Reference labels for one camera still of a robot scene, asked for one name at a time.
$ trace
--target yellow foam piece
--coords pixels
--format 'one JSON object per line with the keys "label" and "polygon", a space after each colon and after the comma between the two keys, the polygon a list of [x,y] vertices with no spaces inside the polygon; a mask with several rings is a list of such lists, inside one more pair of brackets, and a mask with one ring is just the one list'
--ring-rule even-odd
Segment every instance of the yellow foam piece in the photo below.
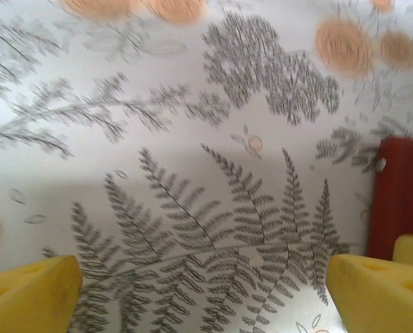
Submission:
{"label": "yellow foam piece", "polygon": [[326,284],[349,333],[413,333],[413,266],[336,255]]}
{"label": "yellow foam piece", "polygon": [[65,333],[82,282],[73,256],[0,273],[0,333]]}
{"label": "yellow foam piece", "polygon": [[413,235],[404,234],[394,244],[393,261],[413,266]]}

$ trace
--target red object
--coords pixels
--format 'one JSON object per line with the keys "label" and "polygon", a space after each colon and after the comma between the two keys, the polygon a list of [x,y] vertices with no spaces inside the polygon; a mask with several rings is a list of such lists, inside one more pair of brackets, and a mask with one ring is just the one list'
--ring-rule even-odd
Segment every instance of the red object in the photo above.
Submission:
{"label": "red object", "polygon": [[413,234],[413,139],[383,140],[382,158],[386,165],[376,174],[366,255],[391,260],[397,238]]}

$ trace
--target floral wallpaper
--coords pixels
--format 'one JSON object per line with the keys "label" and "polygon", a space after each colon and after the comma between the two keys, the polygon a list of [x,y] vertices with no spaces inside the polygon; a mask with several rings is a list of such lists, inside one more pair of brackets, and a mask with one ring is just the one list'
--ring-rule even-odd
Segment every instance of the floral wallpaper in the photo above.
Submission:
{"label": "floral wallpaper", "polygon": [[0,0],[0,271],[76,255],[71,333],[345,332],[413,0],[88,3]]}

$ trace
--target wallpaper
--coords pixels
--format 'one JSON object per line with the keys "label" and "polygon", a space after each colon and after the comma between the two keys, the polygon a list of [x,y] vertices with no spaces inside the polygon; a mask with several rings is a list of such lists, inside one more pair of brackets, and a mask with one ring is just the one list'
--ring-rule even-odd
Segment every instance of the wallpaper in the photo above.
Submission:
{"label": "wallpaper", "polygon": [[76,255],[71,333],[345,332],[326,265],[413,137],[413,1],[75,6],[0,0],[0,271]]}

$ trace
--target yellow object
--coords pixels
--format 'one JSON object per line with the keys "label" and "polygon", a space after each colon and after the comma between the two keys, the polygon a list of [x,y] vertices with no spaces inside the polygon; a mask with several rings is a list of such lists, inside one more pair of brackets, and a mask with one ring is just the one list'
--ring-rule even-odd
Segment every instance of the yellow object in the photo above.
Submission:
{"label": "yellow object", "polygon": [[404,234],[394,244],[393,261],[413,266],[413,235]]}
{"label": "yellow object", "polygon": [[326,284],[349,333],[413,333],[413,266],[336,255]]}
{"label": "yellow object", "polygon": [[0,273],[0,333],[65,333],[81,285],[73,256]]}

